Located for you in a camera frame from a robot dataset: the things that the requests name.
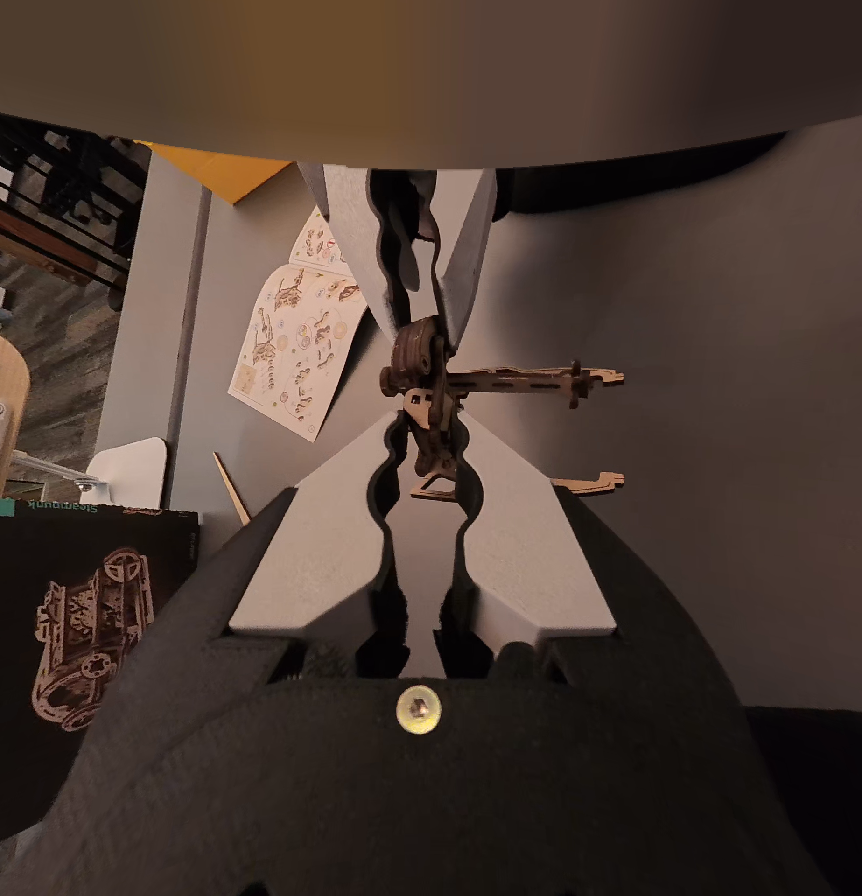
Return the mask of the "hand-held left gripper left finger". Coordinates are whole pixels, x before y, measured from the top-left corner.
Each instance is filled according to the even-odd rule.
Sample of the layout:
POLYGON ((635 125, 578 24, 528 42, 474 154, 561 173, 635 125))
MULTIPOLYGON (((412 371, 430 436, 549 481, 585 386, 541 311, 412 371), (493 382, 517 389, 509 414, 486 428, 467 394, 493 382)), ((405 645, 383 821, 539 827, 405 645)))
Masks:
POLYGON ((332 644, 367 678, 396 678, 406 600, 386 516, 406 456, 402 411, 384 415, 303 479, 230 619, 235 633, 332 644))

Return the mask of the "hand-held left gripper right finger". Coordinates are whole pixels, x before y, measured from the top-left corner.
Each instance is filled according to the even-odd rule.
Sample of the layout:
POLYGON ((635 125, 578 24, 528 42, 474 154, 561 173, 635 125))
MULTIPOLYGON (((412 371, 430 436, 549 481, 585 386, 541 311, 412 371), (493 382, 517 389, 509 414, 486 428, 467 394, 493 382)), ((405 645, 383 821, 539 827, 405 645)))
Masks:
POLYGON ((616 621, 557 489, 459 412, 455 497, 466 513, 435 642, 448 678, 485 678, 507 644, 608 636, 616 621))

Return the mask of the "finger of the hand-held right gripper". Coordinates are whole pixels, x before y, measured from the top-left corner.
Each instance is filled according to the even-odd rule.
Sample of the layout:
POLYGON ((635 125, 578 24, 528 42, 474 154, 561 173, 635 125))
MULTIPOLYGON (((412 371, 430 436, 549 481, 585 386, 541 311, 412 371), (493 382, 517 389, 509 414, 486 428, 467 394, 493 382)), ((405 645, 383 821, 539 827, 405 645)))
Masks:
POLYGON ((415 171, 299 163, 380 330, 395 341, 420 285, 413 242, 423 200, 415 171))
POLYGON ((440 170, 429 211, 436 226, 435 300, 449 348, 459 348, 477 295, 497 197, 496 171, 440 170))

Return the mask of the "wooden mechanical model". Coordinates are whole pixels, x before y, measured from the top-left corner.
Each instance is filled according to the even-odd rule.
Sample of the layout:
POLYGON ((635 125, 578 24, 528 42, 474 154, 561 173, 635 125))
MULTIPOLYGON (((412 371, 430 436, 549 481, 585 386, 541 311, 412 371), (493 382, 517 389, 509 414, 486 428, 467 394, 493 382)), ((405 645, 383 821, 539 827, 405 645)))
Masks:
POLYGON ((567 397, 570 408, 589 396, 596 384, 622 385, 624 374, 613 369, 570 366, 521 369, 498 367, 449 373, 448 354, 435 315, 406 326, 396 337, 392 363, 380 372, 380 388, 388 397, 403 396, 403 409, 418 448, 415 471, 421 477, 414 498, 456 500, 454 490, 436 490, 438 479, 455 481, 452 422, 462 400, 472 393, 552 394, 567 397))

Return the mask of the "black model kit box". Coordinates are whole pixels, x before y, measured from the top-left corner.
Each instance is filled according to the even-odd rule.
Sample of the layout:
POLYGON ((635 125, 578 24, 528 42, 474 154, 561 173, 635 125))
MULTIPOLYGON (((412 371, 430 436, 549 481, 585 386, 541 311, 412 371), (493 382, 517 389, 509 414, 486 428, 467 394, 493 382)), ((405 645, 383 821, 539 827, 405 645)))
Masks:
POLYGON ((0 842, 54 801, 199 540, 196 512, 0 498, 0 842))

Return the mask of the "thin wooden stick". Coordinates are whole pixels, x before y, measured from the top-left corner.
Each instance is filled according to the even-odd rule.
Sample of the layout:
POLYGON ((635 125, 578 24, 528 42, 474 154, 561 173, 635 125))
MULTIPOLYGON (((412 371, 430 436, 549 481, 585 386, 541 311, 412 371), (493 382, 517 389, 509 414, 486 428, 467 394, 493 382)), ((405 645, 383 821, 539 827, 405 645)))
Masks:
POLYGON ((217 452, 213 452, 212 457, 214 459, 215 464, 217 465, 217 470, 219 472, 219 475, 221 476, 221 479, 224 483, 226 492, 232 502, 232 505, 235 508, 235 512, 236 512, 239 520, 241 521, 242 525, 247 525, 251 521, 251 516, 250 516, 250 513, 245 505, 244 500, 241 498, 240 494, 238 493, 238 490, 235 487, 235 484, 234 484, 231 476, 229 476, 229 474, 225 468, 225 465, 223 464, 223 461, 221 460, 219 454, 217 452))

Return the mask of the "open instruction booklet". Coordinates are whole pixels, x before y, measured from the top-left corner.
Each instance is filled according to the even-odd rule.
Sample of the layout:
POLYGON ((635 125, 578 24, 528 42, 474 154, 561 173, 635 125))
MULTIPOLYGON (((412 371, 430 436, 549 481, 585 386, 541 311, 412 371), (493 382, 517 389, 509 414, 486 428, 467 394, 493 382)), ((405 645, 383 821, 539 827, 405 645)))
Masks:
POLYGON ((228 393, 314 442, 367 309, 319 208, 255 302, 228 393))

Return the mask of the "yellow plastic bin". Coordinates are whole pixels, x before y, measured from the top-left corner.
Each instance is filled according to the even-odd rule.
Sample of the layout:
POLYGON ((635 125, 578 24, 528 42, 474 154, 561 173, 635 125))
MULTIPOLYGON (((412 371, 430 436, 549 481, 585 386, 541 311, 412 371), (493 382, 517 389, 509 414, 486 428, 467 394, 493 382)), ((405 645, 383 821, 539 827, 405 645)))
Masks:
POLYGON ((292 164, 290 161, 197 151, 145 140, 137 140, 137 143, 147 146, 231 205, 292 164))

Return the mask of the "white rounded board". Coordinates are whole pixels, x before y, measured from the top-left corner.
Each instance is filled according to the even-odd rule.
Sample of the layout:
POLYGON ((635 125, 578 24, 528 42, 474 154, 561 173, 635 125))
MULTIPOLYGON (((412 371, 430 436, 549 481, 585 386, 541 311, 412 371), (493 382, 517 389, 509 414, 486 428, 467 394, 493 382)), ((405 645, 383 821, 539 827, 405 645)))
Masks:
POLYGON ((99 452, 87 467, 87 474, 98 483, 81 492, 81 500, 87 504, 158 510, 167 462, 167 444, 157 437, 99 452))

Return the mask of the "black metal chair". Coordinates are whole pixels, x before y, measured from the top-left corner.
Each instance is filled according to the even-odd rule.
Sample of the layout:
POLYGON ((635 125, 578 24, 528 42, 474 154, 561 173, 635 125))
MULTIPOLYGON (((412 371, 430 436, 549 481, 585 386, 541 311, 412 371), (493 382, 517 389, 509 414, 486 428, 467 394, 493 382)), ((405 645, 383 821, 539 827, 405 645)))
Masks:
POLYGON ((120 308, 148 164, 134 140, 0 113, 0 251, 120 308))

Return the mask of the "round light wooden table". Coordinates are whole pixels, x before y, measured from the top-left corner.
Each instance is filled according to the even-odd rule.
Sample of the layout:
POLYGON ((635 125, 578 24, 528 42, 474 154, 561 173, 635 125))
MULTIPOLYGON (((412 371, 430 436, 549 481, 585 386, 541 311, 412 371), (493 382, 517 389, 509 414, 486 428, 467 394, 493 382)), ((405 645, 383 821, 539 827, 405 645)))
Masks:
POLYGON ((0 336, 0 497, 7 482, 30 389, 30 374, 21 353, 0 336))

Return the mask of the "metal bracket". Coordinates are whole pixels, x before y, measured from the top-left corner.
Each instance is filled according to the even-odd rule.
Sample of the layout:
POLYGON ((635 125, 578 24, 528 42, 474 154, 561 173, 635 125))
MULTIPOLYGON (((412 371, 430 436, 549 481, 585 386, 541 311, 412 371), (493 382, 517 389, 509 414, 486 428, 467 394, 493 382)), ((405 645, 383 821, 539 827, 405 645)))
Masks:
MULTIPOLYGON (((0 465, 2 455, 5 454, 8 447, 11 420, 11 405, 7 400, 0 398, 0 465)), ((87 473, 82 473, 55 463, 42 461, 18 450, 12 451, 11 462, 17 462, 22 466, 72 481, 83 492, 100 489, 104 491, 105 494, 110 494, 109 483, 99 477, 90 476, 87 473)))

